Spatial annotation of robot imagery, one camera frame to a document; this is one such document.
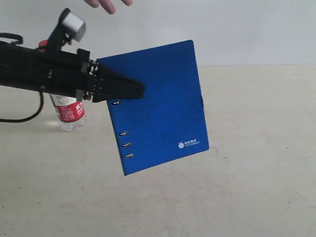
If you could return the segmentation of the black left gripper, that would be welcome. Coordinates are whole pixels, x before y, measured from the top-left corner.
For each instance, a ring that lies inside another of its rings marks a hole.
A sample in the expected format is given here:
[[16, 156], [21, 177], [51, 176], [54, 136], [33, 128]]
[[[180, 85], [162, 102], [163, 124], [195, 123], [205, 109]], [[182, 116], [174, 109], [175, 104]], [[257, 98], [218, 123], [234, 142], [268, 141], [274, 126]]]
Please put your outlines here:
[[93, 103], [111, 99], [143, 98], [145, 85], [89, 59], [90, 52], [76, 54], [37, 49], [37, 91], [76, 98]]

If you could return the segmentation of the person's bare hand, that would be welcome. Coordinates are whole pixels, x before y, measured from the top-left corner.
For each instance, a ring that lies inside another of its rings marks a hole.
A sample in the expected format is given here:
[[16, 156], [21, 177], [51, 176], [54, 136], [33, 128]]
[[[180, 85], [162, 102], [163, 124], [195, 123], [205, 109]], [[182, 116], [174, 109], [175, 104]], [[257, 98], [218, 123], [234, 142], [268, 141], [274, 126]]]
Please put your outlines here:
[[111, 0], [84, 0], [92, 8], [102, 7], [108, 14], [113, 15], [116, 8]]

